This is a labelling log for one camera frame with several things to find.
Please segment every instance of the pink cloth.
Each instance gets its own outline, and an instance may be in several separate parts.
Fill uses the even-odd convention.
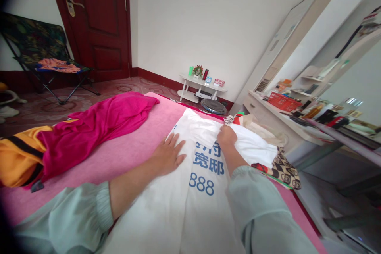
[[[16,225],[27,218],[66,187],[77,187],[83,183],[99,184],[103,181],[109,181],[146,161],[162,138],[172,130],[186,108],[152,92],[147,93],[146,96],[157,98],[160,104],[152,108],[147,121],[139,129],[104,142],[94,150],[87,160],[50,179],[45,183],[45,188],[38,192],[30,193],[30,191],[22,188],[0,189],[2,202],[11,224]],[[196,113],[202,118],[222,123],[221,120],[204,113],[198,111]],[[272,183],[277,187],[288,205],[292,217],[303,229],[318,252],[326,254],[327,251],[292,192],[277,182],[272,181]]]
[[[69,115],[75,122],[58,123],[37,138],[47,147],[41,181],[55,177],[85,160],[95,147],[138,129],[148,118],[156,98],[127,92]]]

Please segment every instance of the patterned floor tile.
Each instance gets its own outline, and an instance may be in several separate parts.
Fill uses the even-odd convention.
[[[27,130],[37,126],[53,125],[68,118],[73,112],[87,110],[93,104],[106,100],[125,92],[140,92],[146,94],[154,92],[173,100],[180,100],[177,90],[173,90],[160,84],[148,81],[141,77],[116,79],[94,83],[100,96],[89,91],[77,89],[73,96],[65,105],[59,105],[53,95],[45,91],[42,94],[30,93],[22,94],[21,98],[28,100],[26,104],[12,103],[10,106],[20,111],[20,114],[6,119],[4,124],[0,124],[0,136],[10,136],[17,132]],[[73,88],[56,89],[53,92],[60,100],[65,100],[73,91]],[[202,108],[200,104],[183,99],[182,103]]]

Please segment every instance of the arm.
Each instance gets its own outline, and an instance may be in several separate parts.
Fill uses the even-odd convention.
[[[165,138],[142,165],[100,185],[85,183],[66,188],[50,202],[15,227],[15,233],[30,253],[94,253],[108,230],[134,199],[156,177],[171,173],[185,155],[179,135]]]
[[[110,203],[114,220],[130,207],[153,179],[173,172],[185,159],[185,155],[178,156],[185,141],[175,147],[179,134],[172,133],[167,140],[165,138],[150,159],[110,182]]]
[[[276,187],[237,152],[237,136],[224,125],[218,134],[231,182],[229,203],[246,253],[317,253]]]

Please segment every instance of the white shirt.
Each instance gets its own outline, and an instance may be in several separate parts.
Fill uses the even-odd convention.
[[[229,174],[218,143],[221,123],[187,108],[173,128],[186,140],[178,169],[153,180],[114,226],[104,253],[243,253],[226,197]],[[231,125],[237,151],[270,165],[277,154],[257,134]]]

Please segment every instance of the small white table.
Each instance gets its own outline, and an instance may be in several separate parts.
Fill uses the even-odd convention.
[[[189,87],[188,81],[194,82],[194,83],[197,83],[197,84],[200,85],[200,88],[198,89],[198,92],[201,91],[202,87],[208,87],[210,89],[214,89],[215,91],[214,91],[214,94],[212,96],[213,100],[217,99],[217,92],[218,91],[221,91],[221,92],[227,91],[227,89],[225,89],[225,88],[223,88],[221,86],[216,86],[213,83],[207,83],[206,81],[202,80],[201,77],[199,77],[198,79],[194,79],[193,75],[192,76],[188,76],[185,73],[179,73],[179,75],[184,79],[183,89],[179,90],[177,92],[177,94],[180,96],[180,101],[183,100],[183,98],[185,98],[185,99],[188,99],[188,100],[193,101],[195,103],[198,103],[198,97],[196,97],[193,92],[188,91],[188,87]]]

